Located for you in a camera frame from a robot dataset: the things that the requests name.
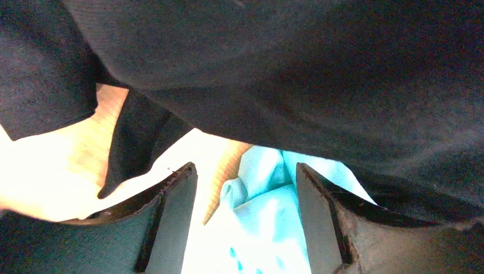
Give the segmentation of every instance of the turquoise fabric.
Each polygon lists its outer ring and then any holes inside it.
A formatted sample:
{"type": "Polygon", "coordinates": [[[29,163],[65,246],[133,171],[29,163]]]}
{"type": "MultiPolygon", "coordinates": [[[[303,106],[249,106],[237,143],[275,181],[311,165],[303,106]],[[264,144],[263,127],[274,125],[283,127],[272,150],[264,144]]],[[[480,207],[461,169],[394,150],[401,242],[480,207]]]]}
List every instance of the turquoise fabric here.
{"type": "Polygon", "coordinates": [[[296,163],[374,203],[342,163],[265,147],[243,156],[239,177],[224,183],[220,207],[230,228],[223,273],[310,273],[296,194],[296,163]]]}

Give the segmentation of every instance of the black sleeve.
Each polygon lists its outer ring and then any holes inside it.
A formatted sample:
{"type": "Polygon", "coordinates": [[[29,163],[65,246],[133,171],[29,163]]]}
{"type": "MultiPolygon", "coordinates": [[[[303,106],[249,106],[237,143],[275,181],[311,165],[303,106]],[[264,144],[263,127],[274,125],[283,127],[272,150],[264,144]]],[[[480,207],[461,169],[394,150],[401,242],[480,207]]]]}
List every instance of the black sleeve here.
{"type": "Polygon", "coordinates": [[[59,1],[3,1],[0,124],[12,140],[69,126],[94,113],[90,49],[59,1]]]}

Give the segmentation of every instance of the crumpled blue cloth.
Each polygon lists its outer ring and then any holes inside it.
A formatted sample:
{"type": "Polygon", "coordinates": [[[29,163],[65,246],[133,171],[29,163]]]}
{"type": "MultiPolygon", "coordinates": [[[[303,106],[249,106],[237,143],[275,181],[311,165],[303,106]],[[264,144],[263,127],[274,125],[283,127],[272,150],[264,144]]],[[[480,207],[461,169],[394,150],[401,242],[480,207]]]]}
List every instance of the crumpled blue cloth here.
{"type": "Polygon", "coordinates": [[[214,214],[223,212],[227,227],[221,273],[311,273],[295,187],[298,162],[375,203],[340,162],[252,147],[242,156],[239,177],[224,183],[214,214]]]}

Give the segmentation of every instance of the blue cloth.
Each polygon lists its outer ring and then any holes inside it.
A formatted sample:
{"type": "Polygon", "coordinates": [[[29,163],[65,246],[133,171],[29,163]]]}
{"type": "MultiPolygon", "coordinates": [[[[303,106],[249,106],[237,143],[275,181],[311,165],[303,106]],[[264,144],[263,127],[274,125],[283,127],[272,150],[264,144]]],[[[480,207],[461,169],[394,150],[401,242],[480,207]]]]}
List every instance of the blue cloth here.
{"type": "Polygon", "coordinates": [[[239,177],[224,183],[215,213],[225,215],[228,228],[223,273],[311,273],[295,187],[298,162],[374,203],[340,162],[253,147],[242,156],[239,177]]]}

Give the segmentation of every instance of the wooden surface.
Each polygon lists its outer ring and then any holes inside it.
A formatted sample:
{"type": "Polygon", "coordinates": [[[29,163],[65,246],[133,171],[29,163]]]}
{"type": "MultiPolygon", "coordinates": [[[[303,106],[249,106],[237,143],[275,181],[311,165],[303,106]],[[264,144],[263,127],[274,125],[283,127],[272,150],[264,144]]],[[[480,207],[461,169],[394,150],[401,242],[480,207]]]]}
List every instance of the wooden surface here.
{"type": "Polygon", "coordinates": [[[108,198],[104,183],[111,136],[128,90],[100,86],[91,118],[54,132],[12,142],[0,128],[0,207],[33,217],[83,219],[166,178],[187,162],[199,174],[192,223],[202,223],[218,202],[222,183],[237,177],[240,155],[250,145],[192,130],[142,176],[124,182],[108,198]]]}

